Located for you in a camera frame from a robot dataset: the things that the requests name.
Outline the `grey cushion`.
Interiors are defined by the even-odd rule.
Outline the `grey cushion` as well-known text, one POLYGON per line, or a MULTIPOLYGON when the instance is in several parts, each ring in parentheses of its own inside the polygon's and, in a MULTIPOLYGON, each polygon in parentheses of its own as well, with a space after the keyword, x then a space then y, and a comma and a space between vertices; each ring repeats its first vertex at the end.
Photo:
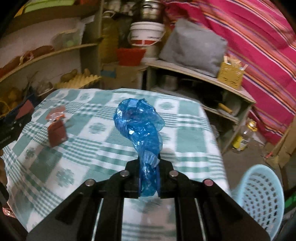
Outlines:
POLYGON ((162 48, 159 58, 210 77, 217 77, 227 40, 212 30, 179 19, 162 48))

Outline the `pink striped cloth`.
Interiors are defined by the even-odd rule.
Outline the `pink striped cloth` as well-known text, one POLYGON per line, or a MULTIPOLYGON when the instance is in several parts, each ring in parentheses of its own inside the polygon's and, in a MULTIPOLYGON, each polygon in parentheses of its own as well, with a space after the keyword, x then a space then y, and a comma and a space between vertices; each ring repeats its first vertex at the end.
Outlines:
POLYGON ((228 42, 246 70, 242 85, 256 103, 249 116, 277 144, 295 117, 295 33, 270 1, 164 1, 172 24, 184 18, 228 42))

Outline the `clear plastic wrapper orange strip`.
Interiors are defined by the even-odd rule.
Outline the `clear plastic wrapper orange strip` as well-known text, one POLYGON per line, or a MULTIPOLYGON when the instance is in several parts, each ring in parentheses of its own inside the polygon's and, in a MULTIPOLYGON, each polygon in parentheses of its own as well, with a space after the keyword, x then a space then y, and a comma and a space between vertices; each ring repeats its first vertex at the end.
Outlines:
POLYGON ((58 121, 61 118, 65 118, 65 106, 58 106, 50 110, 50 112, 46 116, 47 121, 58 121))

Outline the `light blue plastic basket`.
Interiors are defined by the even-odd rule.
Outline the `light blue plastic basket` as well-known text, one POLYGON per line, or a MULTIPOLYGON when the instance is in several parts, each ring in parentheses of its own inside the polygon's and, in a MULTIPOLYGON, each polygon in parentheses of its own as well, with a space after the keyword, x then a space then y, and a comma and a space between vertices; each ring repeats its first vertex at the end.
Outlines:
POLYGON ((285 210, 283 188, 276 173, 266 165, 252 166, 231 196, 274 240, 285 210))

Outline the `wooden side shelf unit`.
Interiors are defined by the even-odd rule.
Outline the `wooden side shelf unit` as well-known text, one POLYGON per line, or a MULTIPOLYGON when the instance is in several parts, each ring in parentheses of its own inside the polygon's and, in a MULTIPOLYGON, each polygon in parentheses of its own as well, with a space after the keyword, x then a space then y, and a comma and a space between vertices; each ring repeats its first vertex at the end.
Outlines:
POLYGON ((163 60, 147 63, 146 90, 199 102, 206 111, 224 154, 245 123, 255 99, 218 79, 163 60))

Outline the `white plastic bucket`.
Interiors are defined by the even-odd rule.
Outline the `white plastic bucket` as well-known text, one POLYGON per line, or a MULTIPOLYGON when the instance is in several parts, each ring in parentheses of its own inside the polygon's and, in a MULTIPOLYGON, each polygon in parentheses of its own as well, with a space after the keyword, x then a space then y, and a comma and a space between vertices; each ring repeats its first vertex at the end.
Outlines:
POLYGON ((157 22, 135 22, 130 26, 127 40, 133 48, 145 49, 145 59, 157 59, 165 25, 157 22))

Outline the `yellow toothpick box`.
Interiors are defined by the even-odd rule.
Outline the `yellow toothpick box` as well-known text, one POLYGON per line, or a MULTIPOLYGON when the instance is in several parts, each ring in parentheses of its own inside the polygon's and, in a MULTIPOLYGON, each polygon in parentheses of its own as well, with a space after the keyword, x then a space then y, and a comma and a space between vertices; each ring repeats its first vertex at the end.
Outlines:
POLYGON ((242 62, 235 56, 224 55, 217 78, 225 85, 239 90, 247 67, 248 64, 242 65, 242 62))

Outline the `oil bottle yellow cap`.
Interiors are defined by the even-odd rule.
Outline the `oil bottle yellow cap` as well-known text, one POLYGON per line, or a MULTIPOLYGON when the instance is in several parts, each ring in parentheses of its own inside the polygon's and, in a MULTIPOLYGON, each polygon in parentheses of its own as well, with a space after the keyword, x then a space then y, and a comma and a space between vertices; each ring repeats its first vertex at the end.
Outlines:
POLYGON ((254 120, 247 121, 232 141, 232 148, 237 152, 245 150, 255 132, 257 132, 257 123, 254 120))

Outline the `green checkered tablecloth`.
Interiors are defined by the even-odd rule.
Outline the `green checkered tablecloth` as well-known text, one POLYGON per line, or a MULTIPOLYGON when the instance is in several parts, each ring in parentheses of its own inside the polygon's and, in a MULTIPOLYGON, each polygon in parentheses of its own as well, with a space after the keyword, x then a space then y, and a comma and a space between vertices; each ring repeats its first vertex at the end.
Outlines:
POLYGON ((31 231, 85 180, 102 181, 137 158, 132 142, 116 129, 113 115, 128 98, 145 99, 164 119, 161 157, 188 178, 229 184, 208 118, 198 102, 155 92, 118 89, 61 89, 35 109, 19 139, 4 148, 9 206, 31 231), (67 140, 51 147, 46 120, 51 109, 65 106, 67 140))

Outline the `potato on egg tray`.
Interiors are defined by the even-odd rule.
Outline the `potato on egg tray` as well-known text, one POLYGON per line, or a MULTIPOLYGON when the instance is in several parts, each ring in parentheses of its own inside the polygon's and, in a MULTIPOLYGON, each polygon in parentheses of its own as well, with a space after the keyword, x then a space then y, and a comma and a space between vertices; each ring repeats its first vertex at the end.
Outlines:
POLYGON ((73 79, 78 73, 77 69, 73 69, 71 72, 66 73, 61 76, 60 82, 69 82, 71 79, 73 79))

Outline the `yellow egg tray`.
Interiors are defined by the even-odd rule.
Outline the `yellow egg tray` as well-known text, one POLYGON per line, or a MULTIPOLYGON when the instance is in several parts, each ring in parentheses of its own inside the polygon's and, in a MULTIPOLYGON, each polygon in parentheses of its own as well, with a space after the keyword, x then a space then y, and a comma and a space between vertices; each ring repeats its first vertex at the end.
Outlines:
POLYGON ((76 75, 74 78, 68 82, 59 82, 55 84, 55 89, 83 89, 92 86, 101 79, 98 75, 89 75, 85 77, 84 75, 76 75))

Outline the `cardboard box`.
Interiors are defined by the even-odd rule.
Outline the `cardboard box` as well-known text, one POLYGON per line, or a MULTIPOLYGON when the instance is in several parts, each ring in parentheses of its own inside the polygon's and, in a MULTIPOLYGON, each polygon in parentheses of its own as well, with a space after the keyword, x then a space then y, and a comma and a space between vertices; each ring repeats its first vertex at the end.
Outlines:
POLYGON ((142 80, 147 66, 121 66, 118 62, 102 64, 99 88, 114 90, 119 88, 142 89, 142 80))

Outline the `blue plastic bag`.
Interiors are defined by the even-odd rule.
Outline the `blue plastic bag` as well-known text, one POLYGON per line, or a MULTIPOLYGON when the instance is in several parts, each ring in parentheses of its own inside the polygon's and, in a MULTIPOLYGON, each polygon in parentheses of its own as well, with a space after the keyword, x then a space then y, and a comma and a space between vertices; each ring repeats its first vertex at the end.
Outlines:
POLYGON ((160 131, 165 121, 144 98, 123 100, 113 115, 116 129, 128 138, 139 157, 139 194, 153 196, 159 188, 160 131))

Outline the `clear plastic container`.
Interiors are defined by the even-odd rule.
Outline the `clear plastic container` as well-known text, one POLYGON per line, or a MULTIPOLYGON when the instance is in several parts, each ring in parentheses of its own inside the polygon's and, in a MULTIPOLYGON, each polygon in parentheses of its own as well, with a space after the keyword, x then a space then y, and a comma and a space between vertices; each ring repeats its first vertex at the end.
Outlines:
POLYGON ((66 30, 55 35, 52 40, 52 46, 55 50, 70 48, 82 44, 83 31, 75 28, 66 30))

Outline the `red plastic bowl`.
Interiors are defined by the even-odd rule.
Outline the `red plastic bowl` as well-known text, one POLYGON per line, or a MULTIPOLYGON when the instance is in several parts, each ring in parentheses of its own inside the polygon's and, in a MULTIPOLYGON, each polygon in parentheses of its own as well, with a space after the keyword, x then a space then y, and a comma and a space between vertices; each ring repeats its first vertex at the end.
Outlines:
POLYGON ((145 52, 139 48, 119 48, 116 50, 118 63, 121 66, 139 66, 145 52))

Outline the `large maroon scouring pad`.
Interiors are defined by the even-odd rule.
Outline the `large maroon scouring pad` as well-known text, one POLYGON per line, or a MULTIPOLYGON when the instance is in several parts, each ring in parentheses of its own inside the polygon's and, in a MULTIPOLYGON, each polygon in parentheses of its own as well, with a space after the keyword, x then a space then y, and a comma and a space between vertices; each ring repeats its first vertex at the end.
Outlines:
POLYGON ((34 112, 35 108, 30 100, 26 100, 26 102, 20 107, 18 110, 18 114, 15 117, 15 120, 18 120, 22 118, 23 116, 27 114, 32 114, 34 112))

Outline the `small maroon scouring pad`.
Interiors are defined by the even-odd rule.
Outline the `small maroon scouring pad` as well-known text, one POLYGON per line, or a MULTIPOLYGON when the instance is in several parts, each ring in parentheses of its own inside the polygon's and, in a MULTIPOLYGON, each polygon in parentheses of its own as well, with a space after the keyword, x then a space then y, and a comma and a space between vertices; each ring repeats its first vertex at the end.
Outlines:
POLYGON ((67 140, 66 128, 62 120, 56 120, 48 127, 48 139, 50 146, 56 147, 67 140))

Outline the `wooden wall shelf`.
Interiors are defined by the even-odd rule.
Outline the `wooden wall shelf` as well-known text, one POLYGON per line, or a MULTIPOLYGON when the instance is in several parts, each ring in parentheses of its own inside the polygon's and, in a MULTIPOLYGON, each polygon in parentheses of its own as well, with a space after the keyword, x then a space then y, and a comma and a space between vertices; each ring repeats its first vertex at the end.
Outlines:
POLYGON ((33 60, 30 60, 30 61, 28 61, 28 62, 26 62, 24 64, 21 64, 20 66, 16 67, 12 71, 8 72, 6 75, 1 77, 0 82, 3 82, 6 78, 10 77, 11 75, 17 73, 18 71, 20 71, 20 70, 26 68, 27 66, 30 66, 33 63, 36 63, 38 61, 41 61, 41 60, 44 60, 44 59, 47 59, 49 57, 53 57, 53 56, 56 56, 56 55, 60 55, 60 54, 66 53, 66 52, 70 52, 70 51, 73 51, 73 50, 79 50, 79 49, 88 48, 88 47, 95 47, 97 45, 98 45, 98 43, 82 44, 82 45, 77 45, 77 46, 73 46, 73 47, 69 47, 69 48, 64 48, 64 49, 61 49, 61 50, 58 50, 58 51, 53 51, 53 52, 48 53, 48 54, 44 54, 44 55, 39 56, 37 58, 34 58, 33 60))

